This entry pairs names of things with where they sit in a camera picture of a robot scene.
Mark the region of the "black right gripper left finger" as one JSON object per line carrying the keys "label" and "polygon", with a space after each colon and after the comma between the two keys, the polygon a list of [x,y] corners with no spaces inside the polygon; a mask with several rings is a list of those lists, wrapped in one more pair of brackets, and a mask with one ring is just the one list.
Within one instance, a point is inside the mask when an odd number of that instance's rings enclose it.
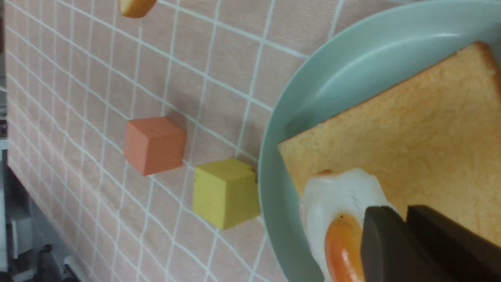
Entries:
{"label": "black right gripper left finger", "polygon": [[367,282],[454,282],[391,207],[365,210],[360,257]]}

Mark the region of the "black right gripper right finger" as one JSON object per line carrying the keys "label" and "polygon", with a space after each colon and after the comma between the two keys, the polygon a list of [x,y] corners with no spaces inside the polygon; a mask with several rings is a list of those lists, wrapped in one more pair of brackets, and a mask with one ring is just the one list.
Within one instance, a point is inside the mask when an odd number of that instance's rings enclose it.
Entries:
{"label": "black right gripper right finger", "polygon": [[452,281],[500,281],[499,245],[425,205],[408,207],[406,223],[435,266]]}

